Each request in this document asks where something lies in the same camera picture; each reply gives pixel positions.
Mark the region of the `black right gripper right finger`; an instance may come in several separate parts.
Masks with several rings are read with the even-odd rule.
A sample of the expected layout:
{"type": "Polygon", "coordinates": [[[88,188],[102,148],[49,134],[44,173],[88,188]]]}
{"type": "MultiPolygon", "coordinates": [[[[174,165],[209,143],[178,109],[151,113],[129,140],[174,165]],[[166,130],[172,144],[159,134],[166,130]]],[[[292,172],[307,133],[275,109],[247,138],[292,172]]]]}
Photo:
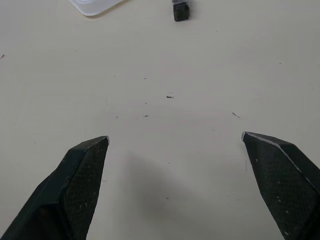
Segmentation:
{"type": "Polygon", "coordinates": [[[260,194],[286,240],[320,238],[320,170],[293,143],[245,131],[260,194]]]}

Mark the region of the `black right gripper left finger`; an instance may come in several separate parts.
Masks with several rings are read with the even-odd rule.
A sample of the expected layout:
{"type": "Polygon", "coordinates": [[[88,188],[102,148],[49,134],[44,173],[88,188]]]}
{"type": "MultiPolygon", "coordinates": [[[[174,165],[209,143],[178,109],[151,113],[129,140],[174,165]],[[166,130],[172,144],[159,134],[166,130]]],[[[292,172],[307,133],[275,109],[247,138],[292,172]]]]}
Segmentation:
{"type": "Polygon", "coordinates": [[[69,149],[1,239],[85,240],[99,198],[108,146],[108,136],[100,136],[69,149]]]}

